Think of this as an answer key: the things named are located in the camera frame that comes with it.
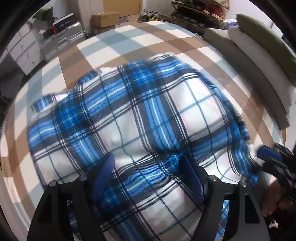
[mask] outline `cardboard box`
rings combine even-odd
[[[108,27],[105,27],[105,28],[98,28],[98,27],[93,27],[93,28],[94,28],[94,34],[98,35],[98,34],[107,32],[107,31],[109,31],[111,29],[115,29],[115,25],[111,25],[111,26],[108,26]]]
[[[104,28],[118,24],[118,12],[100,12],[91,16],[91,23],[95,27]]]

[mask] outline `metal screw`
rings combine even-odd
[[[87,179],[87,175],[81,175],[80,177],[79,177],[79,180],[80,181],[85,181]]]
[[[214,175],[210,175],[210,180],[212,181],[217,181],[218,177],[214,176]]]
[[[240,184],[242,187],[244,187],[244,188],[245,188],[246,186],[248,186],[247,183],[246,183],[245,181],[240,181],[239,184]]]
[[[57,184],[57,181],[51,181],[51,182],[49,183],[49,185],[50,185],[51,187],[54,187],[56,184]]]

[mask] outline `shoe rack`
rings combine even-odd
[[[190,6],[187,6],[186,4],[180,4],[180,3],[178,3],[178,2],[172,2],[172,5],[173,5],[173,7],[175,8],[175,10],[178,10],[178,8],[187,8],[187,9],[192,10],[193,12],[197,12],[197,13],[203,14],[203,15],[205,15],[205,16],[211,18],[211,19],[214,19],[214,20],[218,21],[219,26],[221,26],[221,23],[222,23],[223,20],[225,20],[225,18],[226,18],[226,13],[227,13],[227,11],[229,10],[229,0],[226,0],[223,4],[220,4],[220,3],[216,2],[216,1],[213,1],[213,0],[203,0],[202,2],[204,2],[204,3],[205,3],[205,2],[206,2],[206,3],[210,3],[210,4],[212,4],[212,5],[215,5],[215,6],[220,7],[220,8],[222,9],[222,15],[221,15],[221,17],[216,18],[216,17],[212,16],[211,14],[207,14],[207,13],[205,13],[205,12],[203,12],[203,11],[200,11],[200,10],[198,10],[198,9],[192,8],[192,7],[190,7]],[[177,18],[177,17],[174,16],[174,15],[171,15],[171,17],[172,17],[173,19],[175,19],[175,20],[180,20],[180,21],[182,21],[182,22],[186,22],[186,23],[192,24],[192,23],[190,23],[190,22],[184,21],[183,19]],[[205,28],[202,28],[202,27],[197,26],[197,25],[195,25],[195,24],[192,24],[192,25],[194,25],[194,26],[196,26],[196,27],[199,27],[199,28],[201,28],[202,30],[205,30]]]

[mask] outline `green pillow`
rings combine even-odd
[[[286,72],[289,79],[296,84],[296,55],[288,45],[271,28],[257,19],[238,14],[237,21],[240,30],[266,49]]]

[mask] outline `person's finger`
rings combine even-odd
[[[280,209],[287,209],[293,204],[293,202],[288,198],[283,198],[279,201],[279,208]]]

